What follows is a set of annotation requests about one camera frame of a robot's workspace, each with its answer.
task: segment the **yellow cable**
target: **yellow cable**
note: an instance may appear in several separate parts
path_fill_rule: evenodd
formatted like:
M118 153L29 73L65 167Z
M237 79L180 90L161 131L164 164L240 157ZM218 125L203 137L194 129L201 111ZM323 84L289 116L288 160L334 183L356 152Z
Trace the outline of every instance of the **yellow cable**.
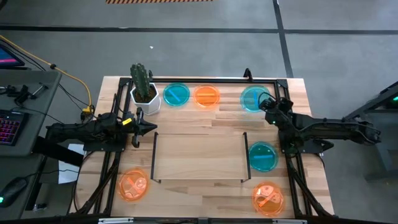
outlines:
M30 55L31 57L36 58L37 60L39 60L39 61L41 61L41 62L43 62L43 63L46 63L48 66L51 66L51 63L46 62L45 60L43 60L43 59L41 59L41 58L39 58L39 57L37 57L37 56L35 56L35 55L32 55L31 53L29 53L29 52L27 52L26 50L24 50L22 47L20 47L20 46L14 44L11 40L5 38L3 35L0 35L0 37L1 37L2 39L4 39L5 41L7 41L8 43L10 43L11 45L13 45L13 46L15 46L16 48L18 48L19 50L23 51L25 54ZM85 86L85 88L86 88L86 90L87 90L87 94L88 94L88 105L89 105L89 107L83 109L83 111L86 111L86 112L90 113L90 111L91 111L91 109L90 109L90 106L91 106L91 94L90 94L90 90L88 89L86 83L84 83L83 81L81 81L79 78L74 77L73 75L69 75L68 73L64 72L63 70L61 70L61 69L59 69L59 68L57 68L57 67L55 67L55 69L56 69L57 71L61 72L62 74L68 76L69 78L72 78L72 79L74 79L74 80L80 82L81 84L83 84L83 86Z

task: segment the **monitor screen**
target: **monitor screen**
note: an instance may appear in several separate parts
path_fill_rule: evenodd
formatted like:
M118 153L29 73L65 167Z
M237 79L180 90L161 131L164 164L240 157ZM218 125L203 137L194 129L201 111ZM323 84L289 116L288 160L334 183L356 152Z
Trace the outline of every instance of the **monitor screen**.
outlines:
M11 67L11 66L21 66L21 65L24 65L24 62L22 62L10 51L0 46L0 67L3 66Z

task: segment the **orange lid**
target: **orange lid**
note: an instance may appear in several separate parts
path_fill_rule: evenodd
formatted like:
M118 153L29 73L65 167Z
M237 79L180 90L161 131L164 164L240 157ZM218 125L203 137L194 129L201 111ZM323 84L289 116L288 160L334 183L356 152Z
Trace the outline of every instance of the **orange lid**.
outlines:
M211 108L218 104L220 93L212 85L202 85L195 89L193 100L202 108Z
M267 217L276 217L284 209L284 196L280 187L272 182L263 182L254 188L254 208Z
M120 196L128 202L138 200L147 192L148 184L148 176L143 170L129 170L123 174L119 181Z

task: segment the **potted cactus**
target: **potted cactus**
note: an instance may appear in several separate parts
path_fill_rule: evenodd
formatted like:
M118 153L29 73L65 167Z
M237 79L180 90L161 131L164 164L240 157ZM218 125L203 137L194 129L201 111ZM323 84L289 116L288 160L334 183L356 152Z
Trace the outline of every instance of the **potted cactus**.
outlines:
M137 107L141 107L146 115L152 115L160 110L160 97L154 83L149 82L152 72L147 73L140 63L130 68L130 74L134 83L131 90L131 99Z

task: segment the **white paper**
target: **white paper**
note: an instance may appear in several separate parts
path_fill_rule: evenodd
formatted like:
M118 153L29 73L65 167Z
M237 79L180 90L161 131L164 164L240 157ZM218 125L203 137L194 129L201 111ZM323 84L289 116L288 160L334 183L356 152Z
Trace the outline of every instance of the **white paper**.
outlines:
M68 149L75 151L81 155L84 155L85 152L83 151L83 146L84 145L82 144L69 144ZM69 183L77 180L77 175L78 175L77 172L79 172L78 166L74 166L71 164L67 164L66 162L59 161L58 167L60 170L58 175L58 184Z

